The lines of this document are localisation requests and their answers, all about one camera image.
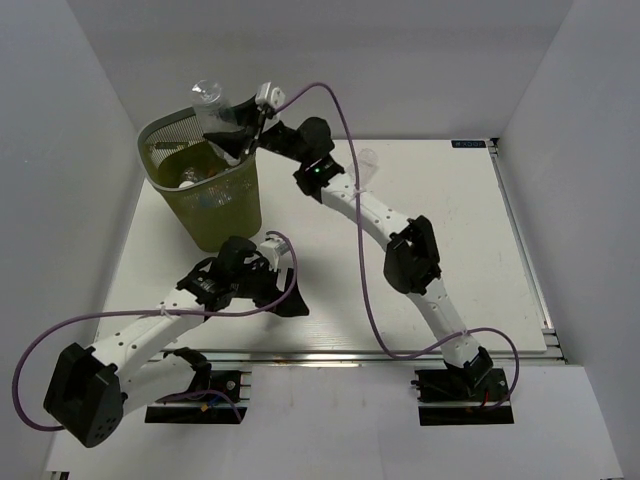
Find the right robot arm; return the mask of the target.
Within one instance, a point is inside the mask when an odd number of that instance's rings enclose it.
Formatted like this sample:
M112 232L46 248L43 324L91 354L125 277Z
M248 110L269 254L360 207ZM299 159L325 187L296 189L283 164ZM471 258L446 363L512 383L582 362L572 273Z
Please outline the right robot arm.
M454 307L442 280L440 254L431 222L410 218L357 186L355 178L331 156L335 144L328 123L306 119L297 129L273 122L272 109L247 101L238 105L243 126L205 139L235 160L262 148L299 164L294 178L303 194L352 220L359 235L383 249L383 275L420 311L436 338L453 390L472 399L488 385L493 367L488 351L474 338Z

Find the clear crushed bottle front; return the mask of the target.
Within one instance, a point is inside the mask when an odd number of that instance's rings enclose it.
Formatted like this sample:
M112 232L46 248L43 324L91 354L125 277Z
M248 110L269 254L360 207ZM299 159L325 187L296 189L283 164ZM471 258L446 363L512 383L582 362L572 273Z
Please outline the clear crushed bottle front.
M200 169L195 167L186 168L180 175L180 183L183 181L189 180L189 181L196 182L197 184L202 181L205 181L206 179L207 179L207 176Z

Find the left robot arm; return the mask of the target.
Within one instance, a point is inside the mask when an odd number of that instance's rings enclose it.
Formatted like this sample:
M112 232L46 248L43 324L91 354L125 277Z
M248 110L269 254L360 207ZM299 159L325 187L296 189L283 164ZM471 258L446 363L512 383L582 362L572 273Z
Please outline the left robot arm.
M158 307L88 347L74 343L57 360L45 410L84 447L104 442L133 411L156 401L196 400L227 393L214 387L212 366L188 347L170 344L213 317L233 317L235 299L256 313L281 318L309 313L297 286L297 268L281 270L296 256L292 243L272 231L265 240L232 236L214 257L198 262Z

